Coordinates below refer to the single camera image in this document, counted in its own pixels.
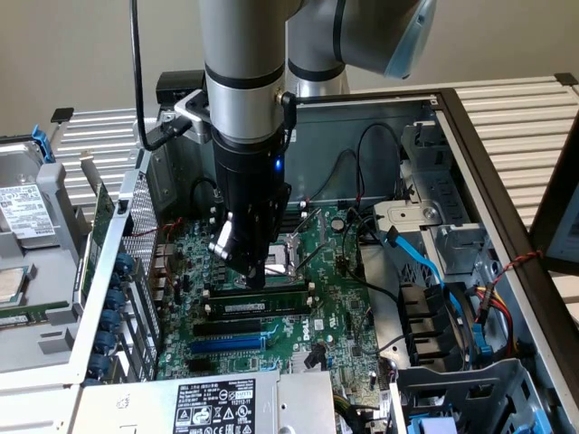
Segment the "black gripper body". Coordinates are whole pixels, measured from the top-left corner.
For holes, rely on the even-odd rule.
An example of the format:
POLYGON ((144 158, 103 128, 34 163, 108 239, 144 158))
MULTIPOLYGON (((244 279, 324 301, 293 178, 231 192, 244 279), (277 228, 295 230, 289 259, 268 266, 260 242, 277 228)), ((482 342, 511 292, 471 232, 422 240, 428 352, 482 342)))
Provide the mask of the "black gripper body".
POLYGON ((243 143, 212 129, 216 181, 223 196, 225 214, 256 214, 284 184, 283 131, 243 143))

